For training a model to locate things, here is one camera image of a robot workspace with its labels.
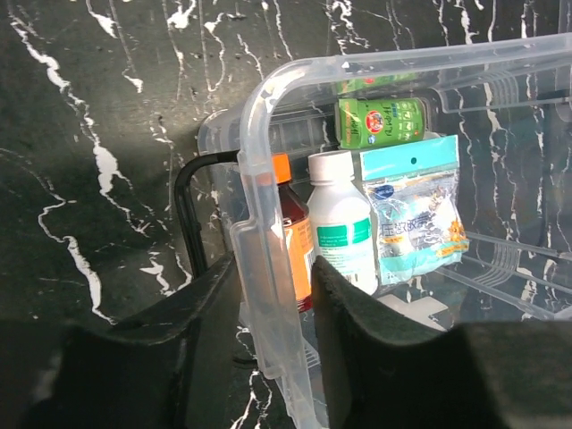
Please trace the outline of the teal plaster packet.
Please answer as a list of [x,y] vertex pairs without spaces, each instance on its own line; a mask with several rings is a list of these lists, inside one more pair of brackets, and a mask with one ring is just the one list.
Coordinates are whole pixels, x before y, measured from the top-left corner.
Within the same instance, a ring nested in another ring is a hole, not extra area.
[[456,135],[364,151],[359,168],[382,287],[460,261],[469,239],[457,208]]

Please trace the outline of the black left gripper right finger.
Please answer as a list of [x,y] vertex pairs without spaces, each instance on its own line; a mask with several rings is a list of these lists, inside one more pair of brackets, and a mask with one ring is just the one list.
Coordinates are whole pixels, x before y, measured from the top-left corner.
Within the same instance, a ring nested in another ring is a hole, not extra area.
[[571,425],[568,322],[439,332],[365,294],[322,257],[312,300],[332,428]]

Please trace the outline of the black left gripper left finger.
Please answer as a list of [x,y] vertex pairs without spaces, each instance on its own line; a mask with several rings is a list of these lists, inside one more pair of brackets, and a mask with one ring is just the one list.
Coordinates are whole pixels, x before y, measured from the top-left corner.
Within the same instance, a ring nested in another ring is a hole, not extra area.
[[1,323],[4,428],[220,428],[231,382],[237,265],[110,330]]

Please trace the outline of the green small box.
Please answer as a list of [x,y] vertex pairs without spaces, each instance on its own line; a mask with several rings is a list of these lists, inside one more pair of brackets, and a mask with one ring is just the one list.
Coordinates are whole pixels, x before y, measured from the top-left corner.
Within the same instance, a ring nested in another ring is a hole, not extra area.
[[425,134],[425,110],[418,98],[341,98],[334,119],[336,139],[346,150],[417,142]]

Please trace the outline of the clear medicine kit box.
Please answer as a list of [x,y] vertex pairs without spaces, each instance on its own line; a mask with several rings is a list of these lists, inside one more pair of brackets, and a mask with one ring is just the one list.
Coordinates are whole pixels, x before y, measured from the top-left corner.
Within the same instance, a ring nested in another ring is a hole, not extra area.
[[198,151],[296,427],[570,427],[568,33],[287,63]]

